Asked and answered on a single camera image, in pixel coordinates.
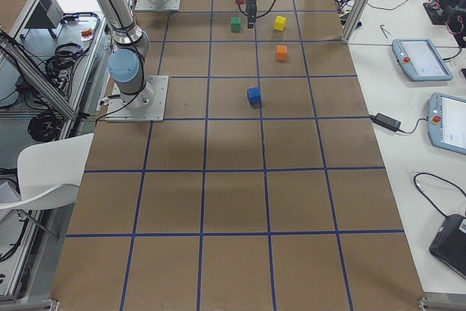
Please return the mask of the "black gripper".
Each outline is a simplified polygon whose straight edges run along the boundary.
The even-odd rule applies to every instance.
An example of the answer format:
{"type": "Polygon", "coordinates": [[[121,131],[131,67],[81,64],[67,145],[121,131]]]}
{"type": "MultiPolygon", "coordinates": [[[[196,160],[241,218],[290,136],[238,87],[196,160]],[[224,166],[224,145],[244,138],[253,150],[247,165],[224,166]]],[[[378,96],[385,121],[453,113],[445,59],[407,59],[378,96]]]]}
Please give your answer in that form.
{"type": "Polygon", "coordinates": [[[245,13],[248,16],[248,28],[254,28],[255,17],[257,14],[256,0],[245,0],[245,13]]]}

